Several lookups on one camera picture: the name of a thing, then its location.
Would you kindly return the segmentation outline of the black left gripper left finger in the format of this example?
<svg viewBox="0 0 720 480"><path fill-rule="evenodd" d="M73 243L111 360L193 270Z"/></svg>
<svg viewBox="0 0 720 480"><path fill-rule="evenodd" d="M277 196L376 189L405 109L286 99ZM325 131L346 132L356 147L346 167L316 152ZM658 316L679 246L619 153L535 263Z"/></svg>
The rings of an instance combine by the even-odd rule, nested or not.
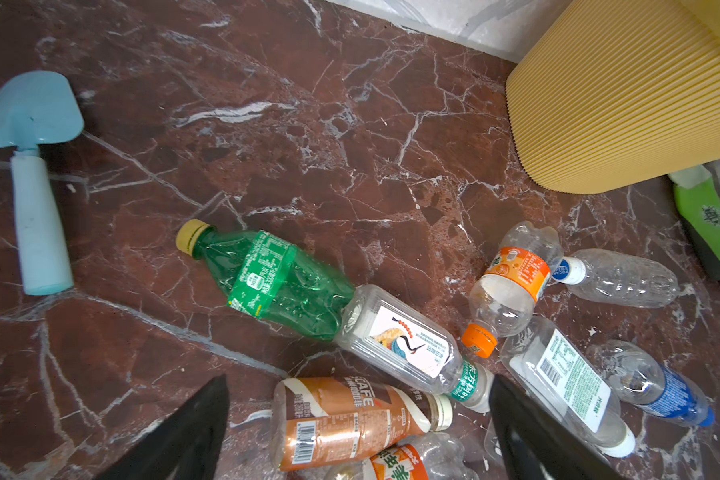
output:
<svg viewBox="0 0 720 480"><path fill-rule="evenodd" d="M226 435L227 377L208 381L99 479L212 479Z"/></svg>

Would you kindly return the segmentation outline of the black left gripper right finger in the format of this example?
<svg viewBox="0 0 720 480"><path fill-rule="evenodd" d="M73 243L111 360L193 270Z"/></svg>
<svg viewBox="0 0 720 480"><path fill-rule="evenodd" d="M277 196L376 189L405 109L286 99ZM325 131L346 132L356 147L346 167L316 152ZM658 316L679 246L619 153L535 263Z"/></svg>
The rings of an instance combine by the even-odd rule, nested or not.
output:
<svg viewBox="0 0 720 480"><path fill-rule="evenodd" d="M489 405L508 478L621 477L506 377L494 377Z"/></svg>

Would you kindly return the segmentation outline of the brown coffee bottle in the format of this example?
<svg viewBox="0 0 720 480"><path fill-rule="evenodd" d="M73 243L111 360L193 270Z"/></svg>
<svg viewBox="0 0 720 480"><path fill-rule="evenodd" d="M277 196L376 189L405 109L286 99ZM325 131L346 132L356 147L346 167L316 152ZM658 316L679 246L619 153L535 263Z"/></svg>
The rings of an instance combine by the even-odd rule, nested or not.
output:
<svg viewBox="0 0 720 480"><path fill-rule="evenodd" d="M364 460L411 436L447 430L446 395L363 376L288 378L274 391L270 458L288 472Z"/></svg>

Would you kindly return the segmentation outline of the blue label bottle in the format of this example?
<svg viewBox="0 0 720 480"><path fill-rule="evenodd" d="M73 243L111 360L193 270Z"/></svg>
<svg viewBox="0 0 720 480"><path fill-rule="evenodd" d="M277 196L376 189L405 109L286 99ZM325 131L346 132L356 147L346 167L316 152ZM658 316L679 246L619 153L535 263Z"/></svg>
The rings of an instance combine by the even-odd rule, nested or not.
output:
<svg viewBox="0 0 720 480"><path fill-rule="evenodd" d="M589 346L586 355L621 401L682 427L714 424L715 413L701 388L637 345L608 340Z"/></svg>

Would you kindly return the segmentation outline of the clear bottle bird label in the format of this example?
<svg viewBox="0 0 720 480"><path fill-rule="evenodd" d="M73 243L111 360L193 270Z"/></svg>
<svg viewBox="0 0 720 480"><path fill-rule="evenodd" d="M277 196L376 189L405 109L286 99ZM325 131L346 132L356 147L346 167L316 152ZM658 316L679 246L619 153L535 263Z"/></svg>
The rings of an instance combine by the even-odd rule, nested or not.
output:
<svg viewBox="0 0 720 480"><path fill-rule="evenodd" d="M466 359L444 327L376 285L356 288L335 343L417 390L490 411L494 374Z"/></svg>

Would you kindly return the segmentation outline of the green plastic bottle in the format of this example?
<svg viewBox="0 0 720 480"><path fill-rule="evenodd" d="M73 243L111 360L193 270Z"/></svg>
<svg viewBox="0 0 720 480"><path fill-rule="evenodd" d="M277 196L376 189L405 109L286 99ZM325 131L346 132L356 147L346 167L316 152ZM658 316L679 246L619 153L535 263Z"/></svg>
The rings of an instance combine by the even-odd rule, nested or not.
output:
<svg viewBox="0 0 720 480"><path fill-rule="evenodd" d="M331 342L355 292L340 270L269 232L220 232L191 219L177 249L203 261L228 305L313 340Z"/></svg>

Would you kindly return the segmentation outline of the clear bottle white cap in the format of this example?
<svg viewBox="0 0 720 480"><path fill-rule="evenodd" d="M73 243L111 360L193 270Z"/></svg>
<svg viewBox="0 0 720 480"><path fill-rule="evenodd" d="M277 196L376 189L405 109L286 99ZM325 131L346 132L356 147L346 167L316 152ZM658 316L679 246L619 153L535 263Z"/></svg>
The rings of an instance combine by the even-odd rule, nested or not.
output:
<svg viewBox="0 0 720 480"><path fill-rule="evenodd" d="M678 296L676 275L646 258L603 249L565 256L552 278L584 300L635 308L661 308Z"/></svg>

